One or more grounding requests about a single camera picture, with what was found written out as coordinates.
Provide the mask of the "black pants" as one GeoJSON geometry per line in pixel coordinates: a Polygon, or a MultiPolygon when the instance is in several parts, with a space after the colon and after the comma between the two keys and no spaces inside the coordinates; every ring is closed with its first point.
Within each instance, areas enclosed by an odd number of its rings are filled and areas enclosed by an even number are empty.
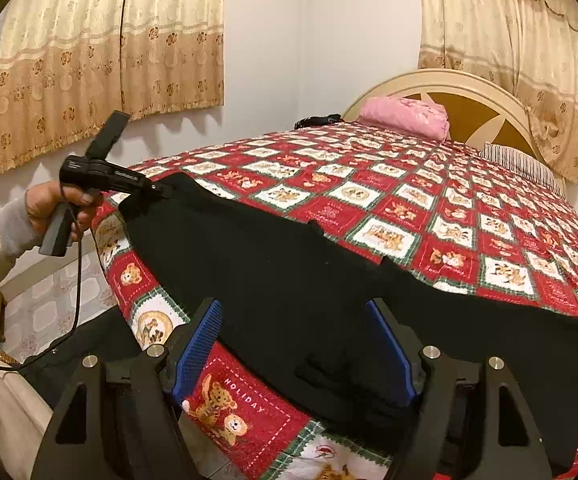
{"type": "Polygon", "coordinates": [[[187,174],[120,204],[136,255],[182,308],[219,300],[222,344],[293,405],[379,451],[407,424],[394,358],[367,304],[381,299],[424,344],[510,367],[556,474],[578,445],[578,317],[443,292],[300,223],[225,200],[187,174]]]}

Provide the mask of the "pink folded blanket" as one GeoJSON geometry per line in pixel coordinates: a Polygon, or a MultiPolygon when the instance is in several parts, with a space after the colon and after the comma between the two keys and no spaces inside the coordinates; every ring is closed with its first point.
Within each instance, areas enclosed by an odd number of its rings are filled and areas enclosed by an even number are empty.
{"type": "Polygon", "coordinates": [[[445,107],[416,99],[373,96],[362,105],[359,122],[438,142],[449,138],[449,119],[445,107]]]}

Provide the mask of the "cream wooden headboard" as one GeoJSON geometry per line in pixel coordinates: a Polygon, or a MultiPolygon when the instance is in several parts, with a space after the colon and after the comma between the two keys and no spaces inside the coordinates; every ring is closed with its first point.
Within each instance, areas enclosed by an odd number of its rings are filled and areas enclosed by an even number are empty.
{"type": "Polygon", "coordinates": [[[532,139],[525,107],[492,81],[445,68],[414,70],[365,92],[342,119],[354,122],[362,105],[373,96],[399,96],[443,105],[448,114],[450,140],[464,143],[480,155],[485,143],[511,146],[546,165],[532,139]]]}

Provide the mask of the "black item beside bed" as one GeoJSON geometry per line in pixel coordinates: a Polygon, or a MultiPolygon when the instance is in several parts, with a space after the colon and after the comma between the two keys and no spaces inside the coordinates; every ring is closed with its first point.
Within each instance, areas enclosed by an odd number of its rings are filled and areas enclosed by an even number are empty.
{"type": "Polygon", "coordinates": [[[315,128],[324,127],[328,125],[334,125],[338,122],[342,122],[342,116],[340,114],[329,114],[327,116],[311,116],[298,120],[293,128],[295,130],[304,128],[315,128]]]}

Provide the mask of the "beige curtain side window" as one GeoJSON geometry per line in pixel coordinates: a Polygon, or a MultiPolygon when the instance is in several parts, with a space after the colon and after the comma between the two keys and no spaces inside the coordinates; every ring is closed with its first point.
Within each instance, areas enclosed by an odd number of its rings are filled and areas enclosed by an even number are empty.
{"type": "Polygon", "coordinates": [[[12,0],[0,175],[132,119],[224,102],[224,0],[12,0]]]}

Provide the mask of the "striped pillow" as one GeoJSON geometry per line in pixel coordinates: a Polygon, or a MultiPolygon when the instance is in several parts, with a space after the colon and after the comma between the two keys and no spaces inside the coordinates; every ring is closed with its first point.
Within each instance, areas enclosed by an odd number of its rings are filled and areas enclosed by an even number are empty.
{"type": "Polygon", "coordinates": [[[485,143],[482,155],[490,162],[509,169],[525,179],[549,188],[552,192],[566,197],[566,187],[552,170],[537,158],[511,146],[485,143]]]}

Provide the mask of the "beige curtain behind headboard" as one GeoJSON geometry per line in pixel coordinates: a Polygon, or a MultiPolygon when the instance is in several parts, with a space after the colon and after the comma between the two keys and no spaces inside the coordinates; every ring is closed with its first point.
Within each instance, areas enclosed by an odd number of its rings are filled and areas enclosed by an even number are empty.
{"type": "Polygon", "coordinates": [[[462,70],[515,96],[546,165],[578,184],[575,0],[421,0],[421,68],[462,70]]]}

